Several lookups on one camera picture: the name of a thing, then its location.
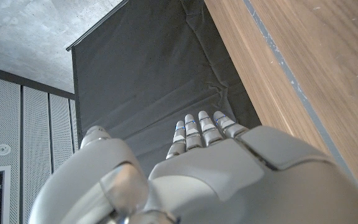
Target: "circular fixture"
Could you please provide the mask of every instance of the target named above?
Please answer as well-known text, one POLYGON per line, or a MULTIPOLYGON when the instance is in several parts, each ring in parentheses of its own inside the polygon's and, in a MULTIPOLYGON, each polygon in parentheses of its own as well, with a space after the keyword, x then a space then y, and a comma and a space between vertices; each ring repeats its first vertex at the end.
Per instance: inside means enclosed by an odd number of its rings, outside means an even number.
POLYGON ((11 147, 7 144, 0 144, 0 156, 8 155, 11 152, 11 147))

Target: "robotic finger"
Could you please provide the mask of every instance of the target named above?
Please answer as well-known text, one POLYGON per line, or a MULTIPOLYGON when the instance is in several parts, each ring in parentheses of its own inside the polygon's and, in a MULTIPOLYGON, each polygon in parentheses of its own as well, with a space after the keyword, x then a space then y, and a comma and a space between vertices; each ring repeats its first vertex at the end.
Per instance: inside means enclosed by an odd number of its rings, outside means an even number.
POLYGON ((175 127, 175 134, 173 135, 173 143, 168 151, 167 158, 178 156, 186 152, 186 131, 183 121, 178 121, 175 127))
POLYGON ((200 121, 201 130, 203 132, 206 147, 208 147, 212 143, 217 143, 223 140, 221 133, 215 127, 207 112, 200 111, 198 113, 198 119, 200 121))
POLYGON ((200 133, 197 129, 196 121, 191 114, 186 115, 186 149, 194 149, 197 147, 203 147, 203 142, 201 141, 200 133))

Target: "fingertip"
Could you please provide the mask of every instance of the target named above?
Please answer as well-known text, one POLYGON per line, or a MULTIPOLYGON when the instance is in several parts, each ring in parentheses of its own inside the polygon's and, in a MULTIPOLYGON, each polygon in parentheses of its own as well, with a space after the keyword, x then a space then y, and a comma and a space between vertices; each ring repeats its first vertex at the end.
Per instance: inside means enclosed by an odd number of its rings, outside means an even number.
POLYGON ((183 121, 178 121, 175 130, 178 130, 178 129, 184 128, 184 127, 185 127, 185 123, 183 121))
POLYGON ((214 120, 217 121, 218 119, 223 118, 223 117, 225 117, 225 116, 226 116, 226 115, 224 115, 224 113, 222 113, 222 112, 220 112, 220 111, 216 111, 216 112, 214 113, 214 120))
POLYGON ((198 120, 201 121, 202 119, 205 119, 205 118, 209 118, 208 113, 205 111, 200 111, 198 113, 198 120))
POLYGON ((194 121, 194 117, 191 114, 188 114, 185 116, 185 124, 189 123, 189 122, 193 122, 194 121))

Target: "wood grain surface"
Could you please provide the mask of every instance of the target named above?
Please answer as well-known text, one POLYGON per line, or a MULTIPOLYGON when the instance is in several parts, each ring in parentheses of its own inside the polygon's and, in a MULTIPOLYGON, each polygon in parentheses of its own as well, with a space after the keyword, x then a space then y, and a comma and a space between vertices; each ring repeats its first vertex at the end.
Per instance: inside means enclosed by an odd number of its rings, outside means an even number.
POLYGON ((283 70, 278 63, 272 63, 273 52, 244 3, 205 3, 262 124, 281 129, 329 154, 283 70))
MULTIPOLYGON (((244 2, 205 2, 262 124, 327 152, 244 2)), ((358 180, 358 1, 251 3, 358 180)))

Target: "gray plastic casing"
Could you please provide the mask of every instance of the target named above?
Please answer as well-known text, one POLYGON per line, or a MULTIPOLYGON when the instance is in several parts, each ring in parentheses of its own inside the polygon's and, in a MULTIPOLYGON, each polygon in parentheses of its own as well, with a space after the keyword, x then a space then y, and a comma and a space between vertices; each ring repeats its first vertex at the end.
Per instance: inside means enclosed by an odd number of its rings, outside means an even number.
POLYGON ((135 155, 123 140, 100 139, 88 143, 56 170, 42 187, 29 222, 61 223, 89 189, 124 162, 131 163, 144 175, 135 155))
POLYGON ((358 223, 358 188, 333 160, 265 126, 163 161, 149 180, 166 176, 195 178, 217 196, 171 211, 182 223, 358 223))

